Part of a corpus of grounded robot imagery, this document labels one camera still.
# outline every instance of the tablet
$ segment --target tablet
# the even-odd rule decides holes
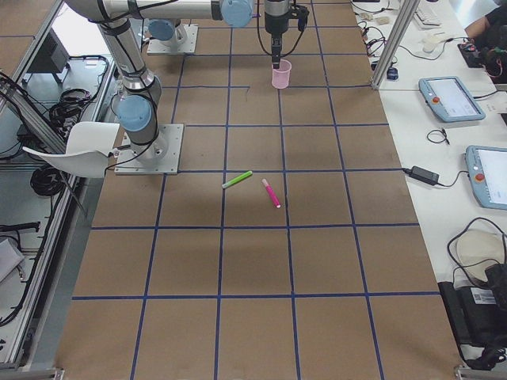
[[[419,80],[419,90],[431,110],[445,123],[486,117],[458,77],[423,78]]]
[[[507,210],[507,149],[469,146],[465,153],[474,196],[486,208]]]

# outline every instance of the person's arm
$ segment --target person's arm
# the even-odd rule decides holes
[[[467,36],[469,36],[470,38],[477,38],[478,36],[483,34],[490,26],[491,26],[490,22],[485,16],[479,18],[478,20],[475,20],[470,25],[468,25],[465,28],[465,32],[467,33]]]

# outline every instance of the marker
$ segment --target marker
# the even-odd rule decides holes
[[[222,184],[222,188],[229,188],[230,186],[232,186],[233,184],[237,184],[243,180],[245,180],[246,178],[248,177],[251,177],[252,176],[252,171],[249,170],[248,172],[245,172],[239,176],[237,176],[236,178],[233,178],[232,180],[229,180],[228,182],[226,182],[225,184]]]
[[[276,194],[275,192],[273,191],[273,188],[271,186],[269,186],[269,183],[266,179],[262,179],[262,184],[264,185],[264,187],[266,188],[266,191],[268,192],[269,194],[269,198],[271,198],[271,201],[273,202],[273,206],[276,207],[276,208],[280,208],[282,207],[280,205],[280,201],[278,200],[278,198],[276,197]]]

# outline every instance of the pink cup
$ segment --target pink cup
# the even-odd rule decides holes
[[[286,59],[280,60],[280,68],[273,69],[271,84],[275,89],[284,89],[288,86],[288,79],[291,77],[292,65]]]

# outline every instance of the blue joint cap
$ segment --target blue joint cap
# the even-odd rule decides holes
[[[139,132],[150,123],[153,110],[148,99],[131,95],[118,104],[116,114],[126,131]]]
[[[226,23],[233,28],[247,26],[254,11],[253,0],[223,0],[220,12]]]
[[[148,24],[148,31],[157,40],[169,41],[174,36],[174,24],[169,20],[154,19]]]

